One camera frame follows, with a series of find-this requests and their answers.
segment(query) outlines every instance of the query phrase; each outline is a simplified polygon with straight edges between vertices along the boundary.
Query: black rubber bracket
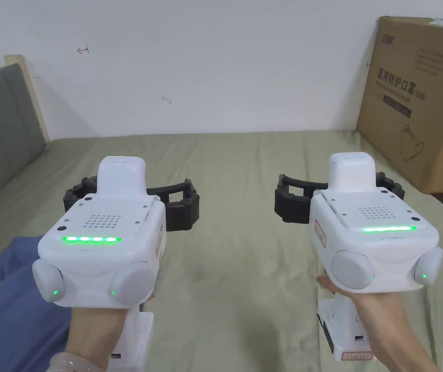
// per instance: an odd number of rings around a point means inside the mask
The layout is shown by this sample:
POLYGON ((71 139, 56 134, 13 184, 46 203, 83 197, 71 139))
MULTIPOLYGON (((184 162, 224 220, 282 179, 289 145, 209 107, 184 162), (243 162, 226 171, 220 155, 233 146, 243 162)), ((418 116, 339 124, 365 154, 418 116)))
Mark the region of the black rubber bracket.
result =
MULTIPOLYGON (((190 230, 199 219, 199 195, 192 181, 172 186, 148 188, 148 195, 158 195, 166 207, 166 231, 190 230), (182 192, 182 200, 170 202, 170 195, 182 192)), ((84 177, 82 182, 64 193, 64 211, 68 210, 87 194, 97 192, 97 175, 84 177)))
MULTIPOLYGON (((386 188, 404 200, 404 190, 401 185, 385 177, 384 172, 376 173, 376 185, 386 188)), ((307 224, 309 223, 309 208, 313 192, 327 188, 328 184, 301 181, 280 174, 279 183, 275 189, 275 213, 281 216, 284 222, 307 224), (302 196, 288 192, 289 186, 301 188, 302 196)))

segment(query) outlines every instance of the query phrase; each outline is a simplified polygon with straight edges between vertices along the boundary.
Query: forearm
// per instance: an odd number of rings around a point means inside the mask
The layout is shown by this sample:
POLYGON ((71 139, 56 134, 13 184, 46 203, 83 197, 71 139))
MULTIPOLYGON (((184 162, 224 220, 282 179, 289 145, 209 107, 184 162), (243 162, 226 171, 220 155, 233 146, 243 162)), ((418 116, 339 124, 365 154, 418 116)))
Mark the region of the forearm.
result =
POLYGON ((385 349, 383 363, 390 372, 440 372, 414 333, 385 349))

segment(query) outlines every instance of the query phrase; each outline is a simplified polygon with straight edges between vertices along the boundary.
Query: blue cloth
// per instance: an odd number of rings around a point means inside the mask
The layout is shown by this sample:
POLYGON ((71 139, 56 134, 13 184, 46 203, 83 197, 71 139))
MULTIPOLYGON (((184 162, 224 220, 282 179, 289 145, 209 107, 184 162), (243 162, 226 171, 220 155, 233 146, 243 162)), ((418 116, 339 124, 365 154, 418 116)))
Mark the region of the blue cloth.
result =
POLYGON ((0 254, 0 372, 44 372, 64 350, 71 309, 45 302, 32 264, 40 237, 16 237, 0 254))

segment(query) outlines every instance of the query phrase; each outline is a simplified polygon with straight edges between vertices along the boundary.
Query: beige bedsheet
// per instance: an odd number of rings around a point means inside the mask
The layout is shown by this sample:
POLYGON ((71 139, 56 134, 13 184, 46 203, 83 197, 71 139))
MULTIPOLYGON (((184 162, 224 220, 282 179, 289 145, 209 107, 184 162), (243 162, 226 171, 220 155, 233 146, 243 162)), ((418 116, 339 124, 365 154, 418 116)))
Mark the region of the beige bedsheet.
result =
MULTIPOLYGON (((406 201, 439 230, 443 205, 403 181, 357 133, 66 139, 51 143, 0 192, 0 251, 15 235, 43 234, 63 213, 66 189, 94 175, 107 155, 147 163, 149 187, 188 177, 201 217, 172 232, 157 281, 149 371, 385 371, 378 361, 336 364, 318 327, 328 296, 303 225, 273 212, 278 175, 326 182, 334 152, 364 150, 400 182, 406 201)), ((428 290, 405 295, 411 325, 443 369, 443 268, 428 290)))

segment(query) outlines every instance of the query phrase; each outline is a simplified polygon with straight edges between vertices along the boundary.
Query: green led light strip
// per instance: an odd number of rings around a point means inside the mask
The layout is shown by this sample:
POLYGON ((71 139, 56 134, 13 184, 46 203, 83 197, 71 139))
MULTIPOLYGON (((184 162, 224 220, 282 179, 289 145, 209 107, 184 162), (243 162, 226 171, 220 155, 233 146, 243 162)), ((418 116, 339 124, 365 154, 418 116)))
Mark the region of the green led light strip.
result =
POLYGON ((103 236, 63 236, 65 242, 94 242, 94 243, 107 243, 107 242, 121 242, 121 237, 103 237, 103 236))
POLYGON ((362 230, 364 233, 378 233, 383 231, 410 231, 416 230, 416 226, 367 227, 362 230))

